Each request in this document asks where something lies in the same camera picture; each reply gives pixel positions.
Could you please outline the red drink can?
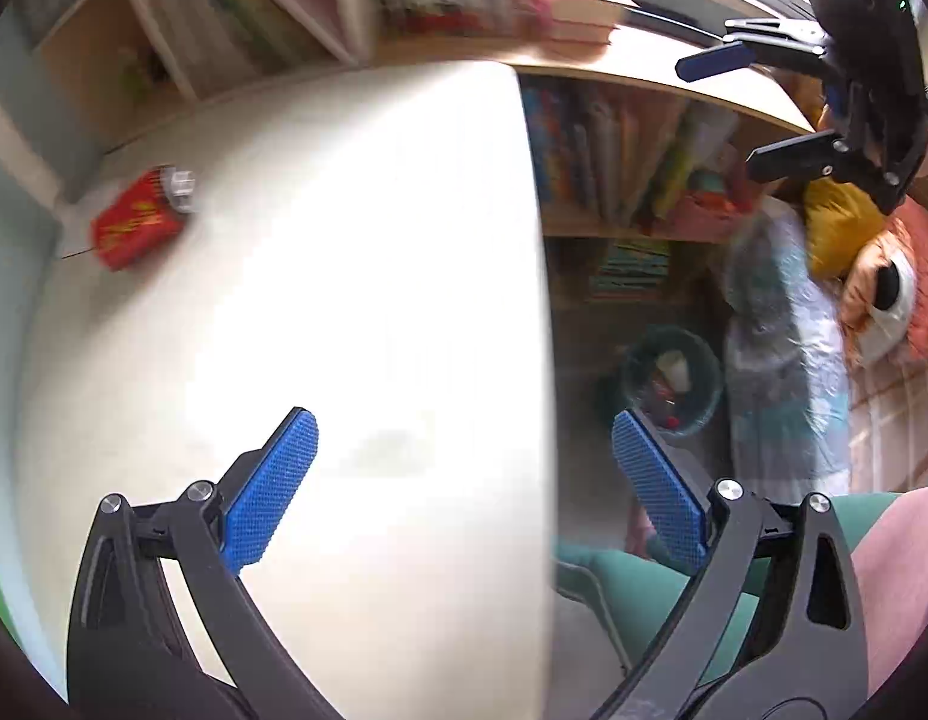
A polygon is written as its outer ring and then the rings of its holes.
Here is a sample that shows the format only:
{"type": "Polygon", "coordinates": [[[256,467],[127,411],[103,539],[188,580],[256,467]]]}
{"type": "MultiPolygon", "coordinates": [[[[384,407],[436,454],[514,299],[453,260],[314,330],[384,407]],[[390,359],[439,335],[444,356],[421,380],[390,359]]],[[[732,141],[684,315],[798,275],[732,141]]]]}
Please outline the red drink can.
{"type": "Polygon", "coordinates": [[[196,174],[173,164],[153,167],[94,216],[89,237],[107,270],[121,271],[177,238],[194,206],[196,174]]]}

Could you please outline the patterned blue blanket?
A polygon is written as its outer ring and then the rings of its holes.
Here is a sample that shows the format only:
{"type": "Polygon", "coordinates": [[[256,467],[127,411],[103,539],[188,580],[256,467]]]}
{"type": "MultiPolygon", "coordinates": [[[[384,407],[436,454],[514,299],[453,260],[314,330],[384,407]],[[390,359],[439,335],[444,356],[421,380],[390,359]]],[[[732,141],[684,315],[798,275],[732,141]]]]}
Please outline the patterned blue blanket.
{"type": "Polygon", "coordinates": [[[728,245],[721,280],[732,468],[796,504],[850,493],[850,383],[835,299],[807,270],[800,215],[765,197],[728,245]]]}

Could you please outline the white paper cup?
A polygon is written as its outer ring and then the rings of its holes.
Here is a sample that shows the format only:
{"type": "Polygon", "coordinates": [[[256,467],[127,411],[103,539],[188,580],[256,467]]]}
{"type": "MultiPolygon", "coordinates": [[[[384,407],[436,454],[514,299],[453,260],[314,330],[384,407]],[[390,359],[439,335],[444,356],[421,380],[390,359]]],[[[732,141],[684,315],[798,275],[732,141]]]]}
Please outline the white paper cup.
{"type": "Polygon", "coordinates": [[[656,358],[656,369],[674,394],[684,395],[692,390],[687,358],[679,349],[668,349],[656,358]]]}

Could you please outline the wooden bookshelf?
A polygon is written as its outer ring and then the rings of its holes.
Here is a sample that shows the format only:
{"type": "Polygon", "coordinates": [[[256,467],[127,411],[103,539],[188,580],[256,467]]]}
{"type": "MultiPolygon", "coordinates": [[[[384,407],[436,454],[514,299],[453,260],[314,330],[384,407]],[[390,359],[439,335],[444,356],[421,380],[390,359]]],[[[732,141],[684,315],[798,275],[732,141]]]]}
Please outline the wooden bookshelf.
{"type": "Polygon", "coordinates": [[[687,83],[690,46],[620,26],[601,46],[513,36],[388,37],[371,0],[75,0],[37,39],[52,87],[100,148],[94,211],[153,167],[194,172],[174,263],[293,241],[354,271],[355,245],[473,247],[489,265],[542,242],[562,304],[612,244],[663,241],[682,280],[738,226],[679,200],[640,205],[679,125],[704,117],[734,199],[757,146],[809,132],[744,68],[687,83]]]}

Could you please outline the pink clothed leg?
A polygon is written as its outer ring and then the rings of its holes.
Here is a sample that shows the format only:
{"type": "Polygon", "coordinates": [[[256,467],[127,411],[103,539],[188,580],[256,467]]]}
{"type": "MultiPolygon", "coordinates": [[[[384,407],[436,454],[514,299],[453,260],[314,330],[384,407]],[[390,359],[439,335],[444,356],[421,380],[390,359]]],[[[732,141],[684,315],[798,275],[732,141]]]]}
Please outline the pink clothed leg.
{"type": "Polygon", "coordinates": [[[869,694],[928,626],[928,488],[896,497],[851,555],[863,603],[869,694]]]}

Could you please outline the green trash bin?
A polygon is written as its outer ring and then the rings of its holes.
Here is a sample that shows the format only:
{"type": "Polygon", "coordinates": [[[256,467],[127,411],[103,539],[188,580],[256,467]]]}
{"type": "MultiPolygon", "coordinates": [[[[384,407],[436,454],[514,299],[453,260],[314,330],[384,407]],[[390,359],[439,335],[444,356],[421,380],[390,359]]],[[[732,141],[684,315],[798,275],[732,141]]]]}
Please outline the green trash bin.
{"type": "Polygon", "coordinates": [[[677,325],[651,325],[625,349],[620,400],[642,411],[663,436],[700,433],[715,415],[723,374],[711,346],[677,325]]]}

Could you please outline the orange plush toy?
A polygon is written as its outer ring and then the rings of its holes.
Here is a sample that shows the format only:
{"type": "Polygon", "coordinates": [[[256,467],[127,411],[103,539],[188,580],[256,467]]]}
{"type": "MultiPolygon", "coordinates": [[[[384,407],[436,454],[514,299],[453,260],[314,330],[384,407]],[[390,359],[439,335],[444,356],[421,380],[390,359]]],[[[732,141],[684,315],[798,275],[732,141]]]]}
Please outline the orange plush toy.
{"type": "Polygon", "coordinates": [[[846,364],[928,359],[928,210],[907,199],[853,263],[839,302],[846,364]]]}

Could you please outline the yellow pillow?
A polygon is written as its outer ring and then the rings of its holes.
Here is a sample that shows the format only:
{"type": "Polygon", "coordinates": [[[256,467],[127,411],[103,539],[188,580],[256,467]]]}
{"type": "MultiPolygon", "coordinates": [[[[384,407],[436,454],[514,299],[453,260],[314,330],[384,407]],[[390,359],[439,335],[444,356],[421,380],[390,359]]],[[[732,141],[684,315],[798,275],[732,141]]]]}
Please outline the yellow pillow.
{"type": "Polygon", "coordinates": [[[814,280],[845,277],[858,252],[885,226],[868,193],[827,177],[804,190],[807,271],[814,280]]]}

